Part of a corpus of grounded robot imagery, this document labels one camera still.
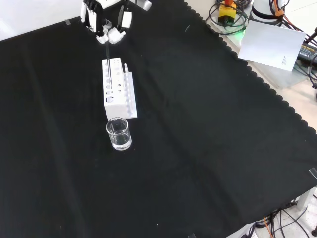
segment black cloth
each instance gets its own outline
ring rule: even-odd
[[[224,238],[316,184],[315,131],[182,0],[152,2],[110,48],[134,75],[125,152],[79,18],[0,43],[1,237]]]

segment cable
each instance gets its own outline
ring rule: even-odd
[[[314,79],[314,78],[312,77],[312,67],[313,67],[313,62],[315,61],[316,57],[317,57],[317,53],[316,53],[316,55],[314,56],[314,58],[312,59],[310,65],[309,65],[309,67],[308,67],[309,79],[310,79],[310,81],[311,81],[312,84],[313,84],[313,88],[315,88],[315,89],[317,89],[317,83],[314,83],[314,82],[313,82],[313,79]]]
[[[245,7],[248,7],[251,3],[251,0],[238,0],[238,1],[233,1],[237,7],[232,7],[232,6],[229,6],[229,5],[225,5],[223,4],[222,2],[220,2],[221,0],[217,0],[217,2],[209,9],[209,14],[208,14],[208,17],[206,18],[205,20],[205,23],[207,25],[207,21],[208,19],[210,19],[215,25],[218,25],[218,26],[222,26],[224,28],[226,27],[241,27],[241,29],[239,30],[236,30],[236,31],[232,31],[232,32],[228,32],[228,33],[222,33],[222,32],[216,32],[220,35],[226,35],[226,36],[229,36],[229,35],[234,35],[236,33],[239,33],[239,32],[242,32],[244,31],[246,28],[247,28],[247,25],[246,25],[246,22],[249,23],[249,18],[248,16],[246,15],[246,13],[244,12],[244,9]],[[220,8],[220,5],[223,5],[223,6],[226,6],[226,7],[229,7],[229,8],[232,8],[236,11],[236,14],[239,15],[238,19],[236,21],[234,21],[233,23],[227,23],[227,24],[219,24],[218,22],[214,21],[212,19],[212,14],[217,11],[219,8]],[[243,18],[243,23],[239,24],[239,25],[236,25],[236,23],[241,19]]]
[[[287,225],[285,225],[285,226],[282,226],[282,227],[276,229],[276,230],[275,230],[275,233],[276,233],[278,230],[280,230],[280,229],[282,229],[282,228],[284,228],[284,227],[287,227],[287,226],[289,226],[289,225],[291,225],[291,224],[297,222],[297,220],[300,219],[300,217],[303,216],[303,214],[307,211],[307,208],[308,208],[308,207],[306,207],[306,209],[304,210],[304,212],[303,212],[295,221],[293,221],[293,222],[291,222],[291,223],[289,223],[289,224],[287,224]]]
[[[302,230],[305,232],[305,234],[307,235],[307,237],[309,238],[309,235],[307,234],[307,232],[306,232],[306,230],[301,226],[301,224],[299,224],[298,222],[297,222],[297,220],[295,220],[291,215],[289,215],[285,210],[283,210],[290,218],[292,218],[299,226],[300,226],[300,228],[302,228]]]
[[[271,238],[274,238],[274,237],[272,236],[271,231],[270,231],[270,230],[269,230],[269,228],[268,228],[268,225],[267,225],[267,223],[266,223],[266,219],[265,219],[265,217],[263,217],[263,219],[264,219],[265,226],[266,226],[266,228],[267,228],[267,230],[268,230],[269,234],[271,235]]]
[[[248,233],[248,237],[247,238],[251,238],[252,237],[252,234],[254,232],[254,229],[255,229],[256,225],[253,224],[250,229],[249,229],[249,233]]]
[[[282,7],[282,9],[285,8],[285,7],[289,4],[289,1],[290,1],[290,0],[288,0],[287,4],[285,4],[285,5]]]
[[[282,211],[279,212],[279,224],[281,226],[282,236],[283,236],[283,238],[285,238],[283,227],[282,227]]]

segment wire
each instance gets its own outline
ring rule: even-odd
[[[249,229],[249,233],[248,233],[248,237],[247,238],[251,238],[252,237],[252,234],[254,232],[255,227],[256,227],[256,224],[254,223]]]
[[[285,7],[289,4],[289,1],[290,1],[290,0],[288,0],[287,4],[285,4],[282,8],[285,8]]]
[[[266,223],[266,219],[265,219],[265,217],[263,217],[263,219],[264,219],[265,226],[266,226],[266,228],[267,228],[267,230],[268,230],[269,234],[271,235],[271,238],[274,238],[274,237],[272,236],[271,231],[270,231],[270,230],[269,230],[269,228],[268,228],[268,225],[267,225],[267,223]]]
[[[288,212],[286,212],[285,210],[283,210],[290,218],[292,218],[293,220],[294,220],[294,222],[296,222],[299,226],[300,226],[300,228],[302,228],[302,230],[305,232],[305,234],[307,235],[307,237],[309,238],[309,235],[307,234],[307,232],[306,232],[306,230],[301,226],[301,224],[299,224],[298,222],[297,222],[297,220],[295,220],[291,215],[289,215],[288,214]]]
[[[304,212],[303,212],[295,221],[293,221],[293,222],[291,222],[291,223],[289,223],[289,224],[287,224],[287,225],[285,225],[285,226],[281,226],[280,228],[276,229],[274,233],[276,233],[278,230],[280,230],[280,229],[282,229],[282,228],[284,228],[284,227],[287,227],[287,226],[289,226],[289,225],[291,225],[291,224],[297,222],[297,220],[300,219],[300,217],[303,216],[303,214],[307,211],[307,208],[308,208],[308,207],[306,207],[306,209],[304,210]]]
[[[303,68],[297,62],[295,62],[295,65],[302,71],[302,72],[300,72],[301,74],[309,77],[309,74],[305,70],[303,70]],[[312,80],[317,81],[317,76],[313,72],[312,72],[312,75],[314,75],[316,77],[316,78],[312,78]]]
[[[222,33],[222,32],[216,32],[220,35],[226,35],[226,36],[229,36],[229,35],[234,35],[236,33],[239,33],[239,32],[242,32],[244,31],[246,28],[247,28],[247,25],[246,25],[246,22],[249,23],[249,18],[248,16],[246,15],[246,13],[244,12],[244,9],[245,7],[248,7],[251,3],[251,0],[238,0],[238,1],[233,1],[237,7],[232,7],[232,6],[229,6],[229,5],[225,5],[221,2],[221,0],[217,0],[217,2],[209,9],[209,14],[208,14],[208,17],[206,18],[205,20],[205,23],[207,25],[207,21],[208,19],[210,19],[215,25],[218,25],[218,26],[222,26],[224,28],[226,27],[241,27],[241,29],[239,30],[236,30],[236,31],[232,31],[232,32],[228,32],[228,33]],[[213,18],[211,17],[215,11],[217,11],[218,9],[220,9],[220,5],[223,5],[223,6],[226,6],[226,7],[229,7],[229,8],[232,8],[234,10],[236,10],[236,14],[239,15],[238,19],[236,21],[234,21],[233,23],[226,23],[226,24],[219,24],[218,22],[214,21]],[[238,24],[236,25],[236,23],[241,19],[243,18],[243,23],[241,24]]]
[[[281,226],[282,236],[283,236],[283,238],[285,238],[283,227],[282,227],[282,211],[279,212],[279,223],[280,223],[280,226]]]

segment white paper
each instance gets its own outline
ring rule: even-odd
[[[250,21],[239,58],[292,71],[304,38],[304,32]]]

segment black cable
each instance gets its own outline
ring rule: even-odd
[[[292,29],[292,30],[297,30],[297,31],[301,31],[301,32],[304,32],[303,30],[301,30],[300,28],[298,28],[297,26],[287,22],[286,20],[283,20],[283,25],[285,25],[287,28],[289,29]],[[306,37],[308,37],[307,40],[310,40],[310,43],[312,43],[314,46],[317,47],[317,41],[315,39],[313,39],[310,35],[308,35],[307,33],[306,34]]]
[[[300,72],[301,74],[303,74],[303,75],[309,77],[309,74],[308,74],[305,70],[303,70],[303,68],[302,68],[297,62],[295,62],[295,65],[297,65],[297,67],[302,71],[302,72]],[[316,76],[313,72],[312,72],[312,75],[314,75],[314,76],[316,77],[316,78],[312,78],[312,80],[317,81],[317,76]]]
[[[305,232],[305,234],[307,235],[307,237],[309,238],[309,235],[307,234],[307,232],[306,232],[306,230],[302,227],[302,225],[301,224],[299,224],[298,223],[298,219],[297,220],[295,220],[291,215],[289,215],[288,214],[288,212],[286,212],[286,211],[284,211],[290,218],[292,218],[299,226],[300,226],[300,228],[302,228],[302,230]]]
[[[282,211],[279,212],[279,224],[281,227],[282,236],[283,236],[283,238],[285,238],[283,227],[282,227]]]
[[[210,19],[215,25],[218,25],[218,26],[222,26],[222,27],[241,27],[243,26],[241,29],[239,30],[236,30],[236,31],[232,31],[232,32],[228,32],[228,33],[222,33],[222,32],[216,32],[220,35],[233,35],[233,34],[236,34],[236,33],[239,33],[239,32],[242,32],[244,31],[246,28],[247,28],[247,25],[246,25],[246,22],[249,22],[249,18],[248,16],[246,15],[246,13],[244,12],[244,5],[248,6],[249,4],[248,3],[245,3],[245,1],[249,1],[249,0],[240,0],[240,1],[233,1],[236,5],[237,5],[237,8],[235,7],[232,7],[232,6],[229,6],[229,5],[225,5],[223,4],[222,2],[217,2],[209,9],[209,14],[208,14],[208,17],[206,18],[205,20],[205,23],[207,25],[207,21],[208,19]],[[220,8],[220,5],[223,5],[223,6],[226,6],[226,7],[229,7],[229,8],[232,8],[234,10],[236,10],[236,14],[239,15],[238,19],[236,21],[234,21],[233,23],[231,24],[219,24],[218,22],[215,22],[213,19],[212,19],[212,14],[217,11],[219,8]],[[243,18],[243,23],[239,24],[239,25],[235,25],[241,18]]]
[[[271,215],[271,234],[274,234],[274,232],[274,217]]]
[[[254,232],[254,229],[255,229],[256,225],[253,224],[250,229],[249,229],[249,233],[248,233],[248,238],[251,238],[252,237],[252,234]]]
[[[265,219],[267,220],[267,225],[270,225],[270,224],[271,224],[271,217],[272,217],[273,220],[274,220],[274,218],[278,215],[278,213],[279,213],[282,209],[288,209],[288,208],[290,208],[290,207],[292,207],[292,206],[296,206],[297,203],[298,203],[297,201],[287,203],[284,207],[281,207],[281,208],[279,208],[279,209],[273,211],[271,214],[267,215],[267,216],[265,217]],[[255,225],[256,225],[256,228],[264,228],[264,227],[266,227],[265,224],[264,224],[264,219],[255,222]]]
[[[308,207],[306,207],[306,209],[304,210],[304,212],[303,212],[295,221],[293,221],[293,222],[291,222],[291,223],[289,223],[289,224],[287,224],[287,225],[285,225],[285,226],[282,226],[282,227],[276,229],[276,230],[275,230],[275,233],[276,233],[278,230],[280,230],[280,229],[282,229],[282,228],[284,228],[284,227],[287,227],[287,226],[289,226],[289,225],[291,225],[291,224],[297,222],[297,220],[300,219],[300,217],[307,211],[307,208],[308,208]]]
[[[317,83],[314,83],[313,82],[313,77],[312,77],[312,67],[313,67],[313,62],[315,61],[315,59],[316,59],[316,57],[317,57],[317,53],[316,53],[316,55],[314,56],[314,58],[312,59],[312,61],[311,61],[311,63],[310,63],[310,65],[309,65],[309,79],[310,79],[310,81],[312,82],[312,84],[313,84],[313,88],[315,88],[315,89],[317,89]]]
[[[287,4],[285,4],[285,5],[282,7],[282,9],[285,8],[285,7],[289,4],[289,1],[290,1],[290,0],[288,0]]]

